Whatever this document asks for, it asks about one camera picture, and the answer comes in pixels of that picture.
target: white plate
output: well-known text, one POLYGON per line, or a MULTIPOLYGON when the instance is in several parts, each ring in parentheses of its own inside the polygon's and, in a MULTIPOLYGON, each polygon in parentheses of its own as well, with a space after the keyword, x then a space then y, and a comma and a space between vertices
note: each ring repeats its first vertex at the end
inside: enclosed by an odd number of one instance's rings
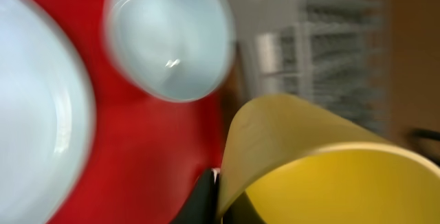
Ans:
POLYGON ((93 96, 77 53, 30 0, 0 0, 0 223, 44 223, 85 163, 93 96))
POLYGON ((213 91, 231 65, 226 0, 107 0, 116 65, 145 91, 186 102, 213 91))

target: brown wall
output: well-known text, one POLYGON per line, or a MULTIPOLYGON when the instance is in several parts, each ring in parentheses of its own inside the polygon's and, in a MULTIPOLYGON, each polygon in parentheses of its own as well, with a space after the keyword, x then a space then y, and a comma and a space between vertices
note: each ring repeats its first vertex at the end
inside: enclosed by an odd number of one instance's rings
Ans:
POLYGON ((390 0, 390 133, 440 131, 440 0, 390 0))

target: plate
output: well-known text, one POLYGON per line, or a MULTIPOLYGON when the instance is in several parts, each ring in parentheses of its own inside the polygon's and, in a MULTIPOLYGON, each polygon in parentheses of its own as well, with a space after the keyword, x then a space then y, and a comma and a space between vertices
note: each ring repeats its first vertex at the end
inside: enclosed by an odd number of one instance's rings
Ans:
POLYGON ((86 162, 94 103, 85 69, 30 0, 0 0, 0 223, 44 223, 86 162))
POLYGON ((143 90, 187 102, 214 91, 231 66, 226 0, 107 0, 116 66, 143 90))

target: red surface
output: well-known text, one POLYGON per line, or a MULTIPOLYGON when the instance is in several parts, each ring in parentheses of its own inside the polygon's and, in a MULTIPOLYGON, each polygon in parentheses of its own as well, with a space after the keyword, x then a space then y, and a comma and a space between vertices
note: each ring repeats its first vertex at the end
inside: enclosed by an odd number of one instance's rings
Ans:
POLYGON ((34 0, 70 37, 96 98, 87 167, 50 223, 167 223, 198 174, 221 163, 215 96, 188 104, 146 95, 109 64, 102 47, 104 0, 34 0))

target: metal rack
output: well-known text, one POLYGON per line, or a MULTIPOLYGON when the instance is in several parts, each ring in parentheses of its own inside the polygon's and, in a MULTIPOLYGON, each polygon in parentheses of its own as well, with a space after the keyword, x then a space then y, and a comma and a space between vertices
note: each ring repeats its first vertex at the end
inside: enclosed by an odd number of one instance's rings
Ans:
POLYGON ((378 104, 385 90, 371 84, 386 72, 380 0, 230 3, 249 98, 288 92, 377 133, 386 130, 378 104))

